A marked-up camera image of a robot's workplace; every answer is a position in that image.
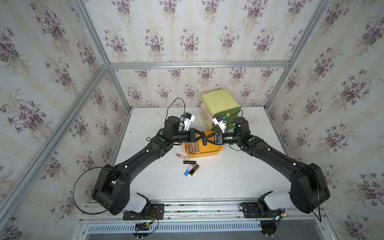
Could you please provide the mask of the silver cylinder lipstick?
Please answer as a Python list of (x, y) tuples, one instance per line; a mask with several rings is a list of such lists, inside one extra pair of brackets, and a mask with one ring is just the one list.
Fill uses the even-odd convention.
[(200, 151), (198, 142), (195, 142), (195, 148), (196, 148), (196, 152), (198, 153)]

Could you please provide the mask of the red silver lipstick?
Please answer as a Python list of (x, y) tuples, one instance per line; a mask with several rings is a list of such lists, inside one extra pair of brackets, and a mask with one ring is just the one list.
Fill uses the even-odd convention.
[(186, 152), (189, 154), (190, 153), (190, 148), (189, 148), (188, 144), (185, 145), (185, 149), (186, 149)]

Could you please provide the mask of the short black lipstick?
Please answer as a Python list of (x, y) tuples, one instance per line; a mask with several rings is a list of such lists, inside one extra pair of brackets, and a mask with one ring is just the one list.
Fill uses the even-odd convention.
[(196, 161), (183, 161), (183, 164), (186, 164), (186, 165), (196, 165), (197, 162)]

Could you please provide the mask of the blue pink gradient lipstick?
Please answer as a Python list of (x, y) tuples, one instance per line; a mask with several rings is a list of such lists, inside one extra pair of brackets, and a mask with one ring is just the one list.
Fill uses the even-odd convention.
[(184, 175), (187, 177), (188, 175), (189, 175), (189, 173), (190, 173), (190, 171), (193, 169), (193, 165), (190, 165), (188, 168), (187, 168), (187, 170), (185, 171), (185, 173), (184, 173)]

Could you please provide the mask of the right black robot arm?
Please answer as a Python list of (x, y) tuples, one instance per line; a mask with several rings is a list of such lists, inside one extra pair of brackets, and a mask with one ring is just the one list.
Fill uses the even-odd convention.
[(271, 147), (260, 137), (251, 134), (248, 121), (237, 117), (233, 121), (234, 131), (213, 132), (199, 136), (204, 144), (237, 145), (251, 157), (260, 159), (277, 170), (291, 183), (289, 196), (291, 203), (301, 212), (309, 214), (331, 197), (321, 168), (294, 160)]

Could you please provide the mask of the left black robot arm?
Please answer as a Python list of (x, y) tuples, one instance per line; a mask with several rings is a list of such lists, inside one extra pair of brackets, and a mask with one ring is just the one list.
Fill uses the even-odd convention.
[(137, 175), (154, 161), (167, 154), (176, 143), (206, 142), (206, 134), (196, 129), (179, 130), (180, 119), (168, 117), (149, 143), (128, 160), (115, 166), (104, 166), (97, 178), (92, 199), (112, 215), (134, 212), (148, 215), (151, 201), (141, 194), (131, 197), (130, 186)]

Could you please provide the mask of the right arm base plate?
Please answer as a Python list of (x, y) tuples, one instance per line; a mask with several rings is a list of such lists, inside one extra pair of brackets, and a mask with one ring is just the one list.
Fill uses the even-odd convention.
[(264, 218), (279, 220), (285, 213), (285, 209), (272, 210), (266, 203), (266, 196), (271, 194), (272, 191), (261, 195), (256, 202), (241, 203), (239, 210), (244, 214), (246, 219)]

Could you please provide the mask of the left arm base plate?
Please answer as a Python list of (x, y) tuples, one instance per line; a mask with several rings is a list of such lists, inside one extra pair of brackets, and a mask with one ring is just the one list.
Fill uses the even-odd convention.
[(140, 213), (124, 211), (123, 220), (162, 220), (164, 218), (164, 204), (149, 204), (143, 208)]

